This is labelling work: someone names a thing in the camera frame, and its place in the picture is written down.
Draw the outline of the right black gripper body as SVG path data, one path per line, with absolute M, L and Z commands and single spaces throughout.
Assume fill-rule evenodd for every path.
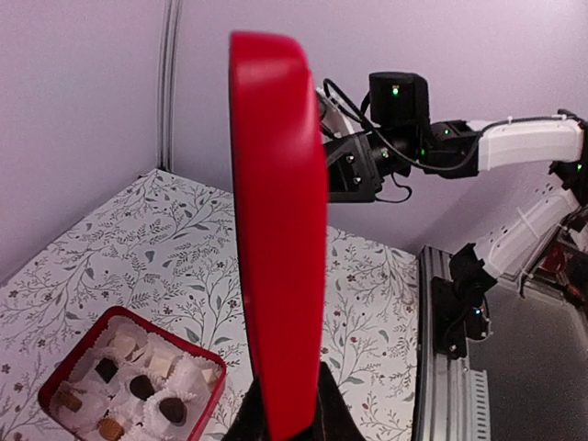
M 360 132 L 324 145 L 331 203 L 371 203 L 381 190 L 382 180 L 368 142 Z

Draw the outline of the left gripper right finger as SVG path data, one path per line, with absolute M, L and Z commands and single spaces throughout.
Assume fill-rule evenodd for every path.
M 328 365 L 320 364 L 318 394 L 312 425 L 302 434 L 303 440 L 362 440 L 341 391 Z

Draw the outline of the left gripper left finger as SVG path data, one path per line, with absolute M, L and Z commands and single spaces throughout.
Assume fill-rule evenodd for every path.
M 229 428 L 232 441 L 263 441 L 269 439 L 266 412 L 259 379 L 254 379 L 245 393 L 238 413 Z

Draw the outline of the white square chocolate piece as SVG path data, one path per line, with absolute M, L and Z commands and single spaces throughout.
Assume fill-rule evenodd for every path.
M 210 387 L 213 387 L 217 383 L 220 373 L 221 370 L 218 367 L 205 367 L 201 369 L 201 376 L 204 382 Z

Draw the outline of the red box lid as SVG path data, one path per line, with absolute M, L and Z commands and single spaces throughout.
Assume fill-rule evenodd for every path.
M 273 440 L 313 422 L 325 290 L 327 166 L 307 57 L 292 38 L 230 37 L 232 179 L 243 306 Z

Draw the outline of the dark round chocolate piece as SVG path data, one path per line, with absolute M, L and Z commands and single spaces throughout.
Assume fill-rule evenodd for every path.
M 147 401 L 155 394 L 154 386 L 146 375 L 134 377 L 129 384 L 130 392 L 133 396 L 142 401 Z

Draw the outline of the brown chocolate piece three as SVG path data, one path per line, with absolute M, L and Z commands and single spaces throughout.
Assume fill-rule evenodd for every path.
M 98 424 L 98 433 L 106 441 L 119 441 L 124 436 L 125 429 L 115 419 L 103 418 Z

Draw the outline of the cream chocolate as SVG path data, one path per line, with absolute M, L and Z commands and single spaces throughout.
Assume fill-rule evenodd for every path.
M 131 361 L 140 349 L 136 340 L 126 334 L 116 334 L 108 343 L 108 346 L 127 361 Z

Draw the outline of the brown chocolate piece two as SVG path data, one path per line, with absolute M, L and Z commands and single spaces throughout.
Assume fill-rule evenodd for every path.
M 58 391 L 57 401 L 62 407 L 73 413 L 79 412 L 83 406 L 83 402 L 68 390 Z

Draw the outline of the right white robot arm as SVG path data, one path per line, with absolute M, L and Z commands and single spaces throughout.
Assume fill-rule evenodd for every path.
M 521 278 L 548 236 L 587 207 L 587 123 L 568 110 L 433 122 L 426 80 L 399 72 L 372 73 L 360 104 L 331 79 L 317 97 L 333 203 L 377 202 L 386 180 L 416 169 L 490 186 L 486 227 L 450 259 L 442 284 L 458 300 L 480 304 L 499 278 Z

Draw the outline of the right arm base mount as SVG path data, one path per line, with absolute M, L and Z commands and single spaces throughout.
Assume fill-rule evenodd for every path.
M 451 257 L 449 280 L 433 277 L 430 282 L 434 349 L 450 359 L 468 354 L 466 320 L 497 284 L 497 279 L 483 268 L 484 261 L 476 255 L 474 247 L 474 243 L 468 243 Z

